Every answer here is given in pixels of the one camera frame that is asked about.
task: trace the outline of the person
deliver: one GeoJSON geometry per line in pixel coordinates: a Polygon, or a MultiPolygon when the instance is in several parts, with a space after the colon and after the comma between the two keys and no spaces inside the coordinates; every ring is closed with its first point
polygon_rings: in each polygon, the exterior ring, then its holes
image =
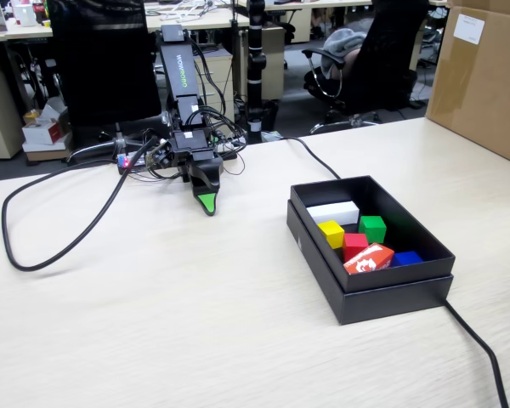
{"type": "MultiPolygon", "coordinates": [[[[348,24],[348,28],[334,31],[325,41],[323,49],[337,57],[342,57],[346,65],[342,68],[342,78],[346,78],[353,69],[360,48],[370,30],[374,19],[364,19],[348,24]]],[[[327,57],[321,58],[321,71],[326,79],[340,79],[338,68],[327,57]]]]}

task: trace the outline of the wooden block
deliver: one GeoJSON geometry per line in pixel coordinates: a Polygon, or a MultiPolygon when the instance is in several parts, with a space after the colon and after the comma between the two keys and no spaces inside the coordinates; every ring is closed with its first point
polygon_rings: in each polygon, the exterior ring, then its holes
{"type": "Polygon", "coordinates": [[[332,249],[342,247],[343,243],[343,228],[336,221],[327,221],[326,223],[318,224],[321,232],[326,238],[332,249]]]}
{"type": "Polygon", "coordinates": [[[409,252],[399,252],[395,253],[393,256],[393,262],[391,263],[391,266],[404,266],[404,265],[413,265],[413,264],[420,264],[423,262],[421,257],[417,255],[417,252],[415,251],[409,251],[409,252]]]}
{"type": "Polygon", "coordinates": [[[363,216],[359,222],[359,232],[366,234],[366,240],[369,244],[377,243],[383,244],[385,238],[385,232],[387,227],[382,220],[382,217],[378,216],[363,216]]]}
{"type": "Polygon", "coordinates": [[[353,201],[337,202],[308,208],[316,224],[327,221],[336,221],[340,225],[357,224],[359,220],[359,208],[353,201]]]}
{"type": "Polygon", "coordinates": [[[368,247],[368,241],[365,234],[344,234],[343,235],[343,260],[348,262],[368,247]]]}
{"type": "Polygon", "coordinates": [[[394,251],[380,244],[372,244],[343,266],[350,275],[385,269],[391,264],[394,251]]]}

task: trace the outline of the label on cardboard box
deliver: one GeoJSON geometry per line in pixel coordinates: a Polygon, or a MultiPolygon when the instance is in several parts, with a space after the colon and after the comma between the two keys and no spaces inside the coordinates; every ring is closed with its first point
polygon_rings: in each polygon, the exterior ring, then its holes
{"type": "Polygon", "coordinates": [[[456,30],[453,37],[461,38],[472,44],[479,44],[479,39],[484,31],[485,21],[469,17],[465,14],[459,14],[456,30]]]}

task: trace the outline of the cardboard box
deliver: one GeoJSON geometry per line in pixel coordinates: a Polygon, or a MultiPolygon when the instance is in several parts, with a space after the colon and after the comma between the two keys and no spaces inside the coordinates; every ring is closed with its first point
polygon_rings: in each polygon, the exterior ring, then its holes
{"type": "Polygon", "coordinates": [[[293,185],[287,226],[341,325],[439,307],[448,295],[455,257],[371,177],[293,185]],[[379,214],[388,229],[384,245],[415,251],[424,262],[347,273],[342,252],[329,246],[308,212],[343,201],[353,201],[361,216],[379,214]]]}
{"type": "Polygon", "coordinates": [[[26,153],[29,162],[45,162],[46,160],[65,159],[70,155],[70,149],[51,151],[32,151],[26,153]]]}
{"type": "Polygon", "coordinates": [[[53,144],[30,144],[28,142],[23,143],[23,150],[25,153],[32,153],[35,151],[57,151],[67,150],[70,148],[71,132],[66,136],[63,136],[53,144]]]}
{"type": "Polygon", "coordinates": [[[52,145],[60,139],[59,124],[48,123],[29,123],[23,127],[26,143],[30,145],[52,145]]]}
{"type": "Polygon", "coordinates": [[[453,0],[427,118],[510,160],[510,0],[453,0]]]}

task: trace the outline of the chair armrest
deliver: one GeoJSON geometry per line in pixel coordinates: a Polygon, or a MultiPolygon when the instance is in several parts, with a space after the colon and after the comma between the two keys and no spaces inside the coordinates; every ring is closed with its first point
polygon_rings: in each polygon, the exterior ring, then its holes
{"type": "Polygon", "coordinates": [[[326,51],[323,51],[322,49],[317,49],[317,48],[303,49],[303,54],[306,55],[306,58],[308,58],[308,59],[312,58],[312,54],[319,54],[319,55],[323,55],[327,58],[330,58],[332,60],[332,62],[334,62],[334,65],[336,65],[339,70],[341,70],[344,66],[346,66],[346,63],[342,58],[332,55],[331,53],[327,53],[326,51]]]}

